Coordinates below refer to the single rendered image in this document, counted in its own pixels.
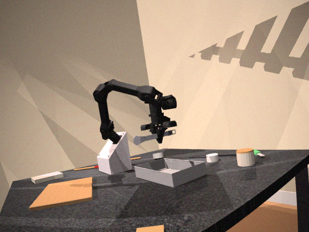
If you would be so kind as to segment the white saucepan with long handle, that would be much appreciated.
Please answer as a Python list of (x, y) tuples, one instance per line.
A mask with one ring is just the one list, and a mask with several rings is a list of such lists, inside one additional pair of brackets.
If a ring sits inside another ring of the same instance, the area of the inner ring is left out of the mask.
[(153, 158), (154, 158), (154, 159), (163, 158), (163, 157), (164, 157), (163, 152), (161, 152), (161, 153), (154, 153), (154, 154), (153, 154)]

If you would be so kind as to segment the grey canister with wooden lid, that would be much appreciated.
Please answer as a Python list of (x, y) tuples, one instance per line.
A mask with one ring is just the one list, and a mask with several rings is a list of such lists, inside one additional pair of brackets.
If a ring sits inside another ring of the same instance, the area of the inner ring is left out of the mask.
[(255, 165), (254, 149), (243, 148), (236, 151), (238, 166), (252, 166)]

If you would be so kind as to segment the white short cylinder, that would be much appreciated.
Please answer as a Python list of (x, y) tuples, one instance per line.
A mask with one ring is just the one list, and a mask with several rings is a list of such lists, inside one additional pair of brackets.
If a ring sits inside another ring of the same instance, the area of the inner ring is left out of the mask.
[(206, 155), (207, 162), (217, 162), (218, 161), (218, 154), (208, 154)]

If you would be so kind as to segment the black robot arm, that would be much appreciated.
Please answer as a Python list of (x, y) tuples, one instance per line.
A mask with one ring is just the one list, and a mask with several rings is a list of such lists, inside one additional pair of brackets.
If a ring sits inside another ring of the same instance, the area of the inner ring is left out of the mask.
[[(144, 101), (144, 103), (149, 104), (150, 112), (177, 108), (176, 98), (172, 94), (163, 96), (163, 93), (155, 89), (153, 86), (136, 86), (116, 81), (115, 79), (98, 85), (93, 92), (93, 96), (98, 103), (101, 118), (100, 132), (102, 139), (110, 139), (113, 142), (112, 144), (117, 144), (122, 138), (122, 135), (118, 135), (113, 131), (113, 121), (109, 120), (107, 96), (111, 91), (123, 92), (138, 97), (141, 101)], [(157, 98), (155, 99), (156, 95)]]

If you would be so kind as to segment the light wooden board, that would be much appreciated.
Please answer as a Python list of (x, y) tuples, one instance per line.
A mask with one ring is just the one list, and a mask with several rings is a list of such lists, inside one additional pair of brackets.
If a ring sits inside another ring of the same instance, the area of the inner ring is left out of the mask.
[(48, 184), (29, 211), (92, 201), (93, 178)]

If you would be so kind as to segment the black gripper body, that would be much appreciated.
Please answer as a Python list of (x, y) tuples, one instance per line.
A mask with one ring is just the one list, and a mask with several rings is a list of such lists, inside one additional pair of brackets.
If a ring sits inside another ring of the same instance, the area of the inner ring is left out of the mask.
[(167, 121), (163, 122), (163, 115), (162, 111), (155, 111), (155, 112), (150, 112), (150, 117), (151, 117), (151, 123), (146, 124), (146, 125), (141, 125), (140, 129), (141, 131), (145, 130), (157, 130), (157, 129), (166, 129), (170, 127), (176, 127), (177, 122), (174, 121)]

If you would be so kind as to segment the cream rectangular block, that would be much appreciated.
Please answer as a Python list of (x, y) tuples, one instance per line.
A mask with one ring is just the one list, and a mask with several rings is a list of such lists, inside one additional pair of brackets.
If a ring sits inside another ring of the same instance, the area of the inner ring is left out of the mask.
[(41, 182), (49, 181), (49, 180), (54, 180), (58, 178), (62, 178), (63, 173), (60, 172), (54, 172), (54, 173), (49, 173), (49, 174), (44, 174), (36, 177), (31, 177), (31, 180), (34, 184), (38, 184)]

